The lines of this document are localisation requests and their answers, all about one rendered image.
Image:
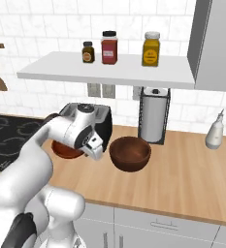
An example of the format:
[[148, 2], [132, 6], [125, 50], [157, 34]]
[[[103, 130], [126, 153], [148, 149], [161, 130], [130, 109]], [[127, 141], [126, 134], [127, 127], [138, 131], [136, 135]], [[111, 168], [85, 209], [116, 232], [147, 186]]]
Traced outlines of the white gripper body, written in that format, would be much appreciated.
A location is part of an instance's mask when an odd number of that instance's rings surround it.
[[95, 141], [89, 142], [84, 147], [84, 153], [93, 160], [98, 161], [103, 156], [103, 146], [100, 143], [96, 143]]

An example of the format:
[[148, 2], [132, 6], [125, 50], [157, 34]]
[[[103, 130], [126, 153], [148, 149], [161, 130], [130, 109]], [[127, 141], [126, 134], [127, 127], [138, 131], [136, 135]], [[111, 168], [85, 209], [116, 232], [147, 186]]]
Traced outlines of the small reddish brown bowl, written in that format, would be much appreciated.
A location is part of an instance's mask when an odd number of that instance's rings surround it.
[[81, 150], [71, 148], [56, 140], [52, 142], [51, 148], [57, 156], [63, 159], [76, 159], [83, 154]]

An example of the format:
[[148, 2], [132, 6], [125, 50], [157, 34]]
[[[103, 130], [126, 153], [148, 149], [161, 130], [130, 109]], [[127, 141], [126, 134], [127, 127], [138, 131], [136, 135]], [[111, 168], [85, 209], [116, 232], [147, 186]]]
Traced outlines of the large dark brown bowl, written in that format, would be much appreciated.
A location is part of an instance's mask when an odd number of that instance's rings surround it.
[[148, 163], [150, 155], [150, 145], [141, 138], [121, 137], [110, 145], [111, 160], [121, 171], [140, 171]]

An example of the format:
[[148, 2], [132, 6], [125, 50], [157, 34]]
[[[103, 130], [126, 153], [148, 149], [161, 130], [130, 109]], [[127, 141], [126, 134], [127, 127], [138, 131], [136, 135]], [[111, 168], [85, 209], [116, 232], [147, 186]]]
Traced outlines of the narrow grey drawer front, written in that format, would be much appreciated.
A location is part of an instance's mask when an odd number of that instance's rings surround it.
[[112, 223], [113, 208], [100, 204], [87, 203], [85, 205], [85, 211], [82, 214], [82, 218], [94, 221], [102, 221], [105, 223]]

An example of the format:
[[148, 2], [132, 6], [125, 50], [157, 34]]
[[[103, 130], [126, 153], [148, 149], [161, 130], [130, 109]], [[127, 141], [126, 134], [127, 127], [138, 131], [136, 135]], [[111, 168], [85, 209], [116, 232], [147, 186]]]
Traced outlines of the white paper towel roll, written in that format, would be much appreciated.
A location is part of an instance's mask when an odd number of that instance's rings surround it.
[[158, 142], [162, 138], [167, 96], [167, 89], [144, 88], [141, 137], [148, 142]]

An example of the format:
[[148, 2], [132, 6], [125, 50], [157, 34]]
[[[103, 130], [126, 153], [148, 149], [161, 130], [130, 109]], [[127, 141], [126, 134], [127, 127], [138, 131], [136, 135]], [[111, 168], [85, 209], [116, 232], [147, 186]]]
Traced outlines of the black paper towel holder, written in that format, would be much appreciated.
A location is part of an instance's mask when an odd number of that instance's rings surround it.
[[[148, 143], [163, 145], [165, 142], [166, 128], [167, 128], [167, 123], [168, 123], [168, 115], [169, 115], [169, 108], [170, 108], [170, 101], [171, 101], [171, 89], [170, 88], [163, 88], [163, 89], [168, 90], [168, 96], [167, 96], [167, 104], [166, 104], [166, 110], [165, 110], [165, 118], [164, 118], [162, 138], [158, 142], [148, 142]], [[141, 128], [142, 128], [142, 118], [143, 118], [143, 92], [144, 92], [144, 87], [142, 88], [141, 95], [140, 95], [139, 126], [138, 126], [138, 137], [139, 138], [142, 138], [141, 137]]]

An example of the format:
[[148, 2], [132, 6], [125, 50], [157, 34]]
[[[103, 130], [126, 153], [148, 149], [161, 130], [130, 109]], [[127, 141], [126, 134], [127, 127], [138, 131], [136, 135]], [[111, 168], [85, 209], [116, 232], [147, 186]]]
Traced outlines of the grey cupboard door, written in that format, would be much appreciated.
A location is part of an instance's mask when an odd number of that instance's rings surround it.
[[181, 237], [164, 232], [114, 226], [115, 248], [119, 248], [119, 236], [123, 235], [123, 248], [211, 248], [211, 241]]
[[80, 218], [74, 225], [86, 248], [104, 248], [103, 233], [108, 234], [108, 248], [114, 248], [112, 223]]

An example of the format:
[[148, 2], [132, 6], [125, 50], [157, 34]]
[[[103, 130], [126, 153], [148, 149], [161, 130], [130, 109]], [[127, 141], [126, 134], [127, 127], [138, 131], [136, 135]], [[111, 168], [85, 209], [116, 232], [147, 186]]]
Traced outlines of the black hob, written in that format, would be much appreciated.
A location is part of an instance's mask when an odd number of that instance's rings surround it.
[[12, 117], [0, 115], [0, 171], [33, 172], [48, 169], [53, 171], [50, 156], [42, 148], [43, 143], [50, 139], [52, 128], [48, 124], [58, 113], [52, 113], [45, 119]]

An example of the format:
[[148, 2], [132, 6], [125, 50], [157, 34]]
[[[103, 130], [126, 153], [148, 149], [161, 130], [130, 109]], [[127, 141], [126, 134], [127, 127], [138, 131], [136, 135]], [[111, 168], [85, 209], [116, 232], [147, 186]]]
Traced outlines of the red jar with black lid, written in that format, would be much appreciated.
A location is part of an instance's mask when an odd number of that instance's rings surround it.
[[113, 65], [117, 62], [117, 37], [116, 32], [109, 30], [102, 33], [102, 63]]

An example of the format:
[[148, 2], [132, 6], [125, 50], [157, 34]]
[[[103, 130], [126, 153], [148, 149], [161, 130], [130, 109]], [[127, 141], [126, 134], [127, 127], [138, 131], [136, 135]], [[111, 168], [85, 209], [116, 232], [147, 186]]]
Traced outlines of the yellow jar with white lid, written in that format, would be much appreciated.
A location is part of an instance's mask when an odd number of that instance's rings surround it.
[[145, 42], [143, 45], [142, 65], [157, 67], [159, 62], [160, 33], [148, 31], [145, 33]]

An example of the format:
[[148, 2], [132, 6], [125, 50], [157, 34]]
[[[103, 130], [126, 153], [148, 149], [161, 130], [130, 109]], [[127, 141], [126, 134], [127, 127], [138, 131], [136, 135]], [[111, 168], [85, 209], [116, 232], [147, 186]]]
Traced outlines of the white spray bottle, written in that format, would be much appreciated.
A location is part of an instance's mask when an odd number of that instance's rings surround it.
[[223, 110], [217, 115], [216, 120], [211, 124], [210, 130], [206, 135], [205, 143], [209, 149], [217, 149], [223, 139]]

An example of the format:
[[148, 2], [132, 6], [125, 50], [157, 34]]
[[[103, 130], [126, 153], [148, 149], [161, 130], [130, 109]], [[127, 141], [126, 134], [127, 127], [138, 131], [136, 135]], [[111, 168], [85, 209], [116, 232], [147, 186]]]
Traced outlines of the wide grey drawer front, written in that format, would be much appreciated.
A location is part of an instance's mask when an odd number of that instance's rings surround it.
[[[156, 219], [161, 223], [170, 223], [172, 221], [174, 225], [178, 226], [178, 231], [151, 226], [150, 222], [155, 221]], [[139, 228], [145, 231], [171, 233], [203, 241], [213, 241], [218, 230], [218, 226], [213, 224], [121, 208], [116, 208], [114, 210], [114, 220], [117, 224], [124, 227]]]

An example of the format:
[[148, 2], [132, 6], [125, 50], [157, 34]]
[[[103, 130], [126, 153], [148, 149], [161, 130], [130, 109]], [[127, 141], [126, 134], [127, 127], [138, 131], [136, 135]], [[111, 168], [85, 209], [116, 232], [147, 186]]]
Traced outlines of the grey wall outlet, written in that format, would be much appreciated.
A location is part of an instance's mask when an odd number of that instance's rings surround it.
[[89, 97], [101, 97], [101, 87], [99, 83], [88, 83], [87, 94]]
[[134, 86], [132, 99], [138, 101], [140, 99], [141, 91], [142, 91], [141, 86]]
[[115, 98], [115, 86], [112, 84], [103, 84], [102, 85], [102, 95], [104, 98]]

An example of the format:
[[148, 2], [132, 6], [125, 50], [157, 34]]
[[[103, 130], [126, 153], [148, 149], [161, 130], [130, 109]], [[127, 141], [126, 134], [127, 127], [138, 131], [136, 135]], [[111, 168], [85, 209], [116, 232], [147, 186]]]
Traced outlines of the white wall shelf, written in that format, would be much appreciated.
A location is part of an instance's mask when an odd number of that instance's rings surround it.
[[83, 63], [78, 52], [53, 51], [16, 73], [18, 78], [193, 89], [195, 81], [186, 57], [161, 56], [157, 67], [144, 67], [142, 57], [119, 54], [114, 65]]

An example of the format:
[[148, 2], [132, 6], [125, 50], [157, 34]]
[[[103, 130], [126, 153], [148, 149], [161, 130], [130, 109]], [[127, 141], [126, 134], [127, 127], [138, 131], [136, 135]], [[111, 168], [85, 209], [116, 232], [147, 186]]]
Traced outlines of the grey wall cabinet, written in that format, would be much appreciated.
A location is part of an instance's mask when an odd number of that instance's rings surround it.
[[187, 59], [198, 90], [226, 92], [226, 0], [197, 0]]

